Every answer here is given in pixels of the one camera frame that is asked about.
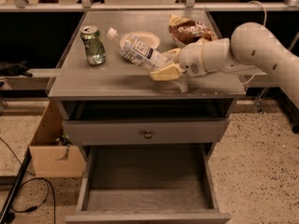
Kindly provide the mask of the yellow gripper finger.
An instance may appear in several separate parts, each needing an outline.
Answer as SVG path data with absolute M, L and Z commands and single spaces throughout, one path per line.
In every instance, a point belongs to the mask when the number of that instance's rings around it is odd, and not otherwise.
M 169 58 L 170 60 L 173 60 L 175 63 L 179 62 L 178 55 L 180 53 L 180 48 L 176 49 L 170 49 L 167 52 L 164 52 L 164 56 Z
M 178 63 L 171 63 L 167 67 L 151 72 L 150 77 L 155 81 L 178 79 L 185 70 Z

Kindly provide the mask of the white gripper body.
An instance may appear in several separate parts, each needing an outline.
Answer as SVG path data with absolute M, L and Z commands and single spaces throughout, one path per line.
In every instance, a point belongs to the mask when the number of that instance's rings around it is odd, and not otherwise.
M 189 77 L 201 77 L 206 74 L 202 44 L 191 43 L 184 47 L 178 55 L 178 61 Z

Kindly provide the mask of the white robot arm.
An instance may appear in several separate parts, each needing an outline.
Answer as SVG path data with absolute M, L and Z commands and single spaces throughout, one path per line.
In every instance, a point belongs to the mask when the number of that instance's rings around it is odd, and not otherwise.
M 299 57 L 259 23 L 241 24 L 229 38 L 191 43 L 180 49 L 175 58 L 175 64 L 152 72 L 152 79 L 173 80 L 181 73 L 190 77 L 212 72 L 242 74 L 259 68 L 299 105 Z

